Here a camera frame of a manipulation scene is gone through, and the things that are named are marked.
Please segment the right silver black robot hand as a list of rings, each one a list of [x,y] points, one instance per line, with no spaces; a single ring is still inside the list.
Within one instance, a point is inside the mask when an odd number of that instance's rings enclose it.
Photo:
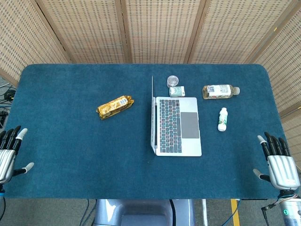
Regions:
[[[279,191],[297,190],[301,183],[287,142],[281,137],[276,138],[270,135],[268,132],[264,134],[265,138],[260,135],[257,138],[262,147],[269,174],[262,174],[258,169],[253,169],[253,173],[260,180],[271,183]]]

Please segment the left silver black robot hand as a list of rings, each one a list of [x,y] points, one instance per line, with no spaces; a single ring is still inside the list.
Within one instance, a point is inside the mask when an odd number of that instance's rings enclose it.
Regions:
[[[14,169],[16,157],[19,153],[21,143],[28,129],[22,130],[21,126],[0,133],[0,185],[8,183],[12,177],[26,174],[34,163],[30,162],[25,167]]]

